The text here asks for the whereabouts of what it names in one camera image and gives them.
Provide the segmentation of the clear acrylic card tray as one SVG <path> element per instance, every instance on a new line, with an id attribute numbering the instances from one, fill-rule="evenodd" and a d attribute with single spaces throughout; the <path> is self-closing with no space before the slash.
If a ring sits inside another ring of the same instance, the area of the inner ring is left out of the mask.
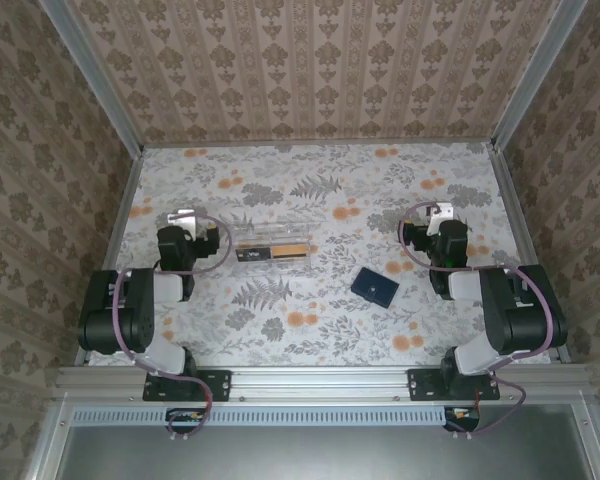
<path id="1" fill-rule="evenodd" d="M 233 259 L 231 265 L 237 274 L 249 276 L 293 275 L 309 277 L 313 266 L 312 230 L 314 224 L 306 222 L 244 224 L 232 228 Z M 304 244 L 310 247 L 305 258 L 271 259 L 266 262 L 241 263 L 237 261 L 235 249 L 238 247 L 265 246 L 279 244 Z"/>

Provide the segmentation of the gold card with black stripe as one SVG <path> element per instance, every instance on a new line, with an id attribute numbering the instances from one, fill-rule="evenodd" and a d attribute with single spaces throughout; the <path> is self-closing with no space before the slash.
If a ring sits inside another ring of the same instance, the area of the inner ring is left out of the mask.
<path id="1" fill-rule="evenodd" d="M 305 258 L 310 253 L 306 243 L 273 245 L 270 250 L 271 258 L 275 260 Z"/>

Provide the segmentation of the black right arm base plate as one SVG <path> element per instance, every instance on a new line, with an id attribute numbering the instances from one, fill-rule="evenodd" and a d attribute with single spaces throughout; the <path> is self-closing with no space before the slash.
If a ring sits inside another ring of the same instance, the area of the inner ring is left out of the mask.
<path id="1" fill-rule="evenodd" d="M 473 401 L 500 399 L 498 384 L 488 375 L 464 376 L 444 374 L 441 369 L 423 368 L 407 371 L 412 401 Z"/>

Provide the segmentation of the aluminium table side rail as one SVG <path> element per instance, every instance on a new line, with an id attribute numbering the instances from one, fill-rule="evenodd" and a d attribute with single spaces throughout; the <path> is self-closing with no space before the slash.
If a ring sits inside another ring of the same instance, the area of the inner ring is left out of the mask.
<path id="1" fill-rule="evenodd" d="M 135 157 L 131 163 L 129 177 L 125 184 L 125 188 L 120 200 L 120 205 L 111 231 L 107 251 L 100 267 L 101 270 L 110 270 L 116 267 L 116 261 L 121 249 L 124 231 L 132 208 L 134 195 L 139 184 L 143 160 L 143 152 L 140 152 L 140 154 Z"/>
<path id="2" fill-rule="evenodd" d="M 503 153 L 495 147 L 491 148 L 490 158 L 510 228 L 516 243 L 518 257 L 522 264 L 538 264 L 538 256 L 527 227 L 506 159 Z"/>

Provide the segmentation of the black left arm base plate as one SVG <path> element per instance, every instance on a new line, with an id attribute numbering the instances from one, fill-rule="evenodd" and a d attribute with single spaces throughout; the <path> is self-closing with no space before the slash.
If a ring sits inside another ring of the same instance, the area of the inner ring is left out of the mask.
<path id="1" fill-rule="evenodd" d="M 213 402 L 227 402 L 231 389 L 230 370 L 198 370 L 198 378 L 212 393 Z M 205 394 L 196 383 L 147 374 L 142 398 L 145 402 L 204 402 Z"/>

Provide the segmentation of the grey metal sheet panel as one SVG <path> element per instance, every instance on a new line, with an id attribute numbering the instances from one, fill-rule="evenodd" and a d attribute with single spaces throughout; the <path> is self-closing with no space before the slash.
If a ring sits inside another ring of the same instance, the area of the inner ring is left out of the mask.
<path id="1" fill-rule="evenodd" d="M 593 480 L 563 406 L 466 438 L 441 427 L 72 429 L 59 480 Z"/>

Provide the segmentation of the aluminium mounting rail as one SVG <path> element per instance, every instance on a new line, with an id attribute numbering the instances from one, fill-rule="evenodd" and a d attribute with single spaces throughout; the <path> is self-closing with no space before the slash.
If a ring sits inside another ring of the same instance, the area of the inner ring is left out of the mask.
<path id="1" fill-rule="evenodd" d="M 371 403 L 405 404 L 417 387 L 417 366 L 384 367 L 231 367 L 232 404 Z M 566 404 L 591 395 L 582 365 L 509 365 L 497 376 L 527 392 L 532 404 Z M 52 398 L 100 405 L 137 405 L 145 374 L 133 367 L 66 367 L 60 370 Z"/>

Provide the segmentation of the navy blue card holder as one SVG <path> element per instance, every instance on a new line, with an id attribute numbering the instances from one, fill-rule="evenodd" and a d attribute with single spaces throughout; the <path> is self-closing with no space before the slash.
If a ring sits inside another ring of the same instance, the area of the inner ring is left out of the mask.
<path id="1" fill-rule="evenodd" d="M 388 309 L 399 284 L 375 271 L 363 267 L 354 279 L 351 292 L 364 300 Z"/>

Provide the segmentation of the aluminium frame post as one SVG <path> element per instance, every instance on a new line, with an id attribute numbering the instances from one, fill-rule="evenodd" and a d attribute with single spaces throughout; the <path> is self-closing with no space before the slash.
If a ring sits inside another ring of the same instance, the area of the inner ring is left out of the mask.
<path id="1" fill-rule="evenodd" d="M 69 0 L 40 0 L 40 3 L 130 157 L 137 160 L 143 148 L 139 130 L 116 92 L 87 28 L 72 12 Z"/>
<path id="2" fill-rule="evenodd" d="M 502 151 L 511 140 L 587 3 L 588 0 L 560 0 L 491 136 L 496 151 Z"/>

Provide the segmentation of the floral table cover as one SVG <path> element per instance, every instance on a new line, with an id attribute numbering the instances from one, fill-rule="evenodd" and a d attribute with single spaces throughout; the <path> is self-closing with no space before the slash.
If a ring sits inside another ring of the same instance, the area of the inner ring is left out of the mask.
<path id="1" fill-rule="evenodd" d="M 128 217 L 118 268 L 150 267 L 167 215 L 193 208 L 232 228 L 314 224 L 309 277 L 237 274 L 201 260 L 192 298 L 156 309 L 156 331 L 205 366 L 396 366 L 440 361 L 484 330 L 480 304 L 433 290 L 427 257 L 397 238 L 409 208 L 448 201 L 469 229 L 472 265 L 514 264 L 515 240 L 481 143 L 154 148 Z M 388 309 L 351 292 L 366 267 L 399 284 Z"/>

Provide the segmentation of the black VIP card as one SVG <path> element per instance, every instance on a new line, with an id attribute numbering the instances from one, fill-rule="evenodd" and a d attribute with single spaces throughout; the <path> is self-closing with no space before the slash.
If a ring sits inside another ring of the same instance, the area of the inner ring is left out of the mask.
<path id="1" fill-rule="evenodd" d="M 272 259 L 271 248 L 265 246 L 238 247 L 235 253 L 237 261 L 241 263 L 266 262 Z"/>

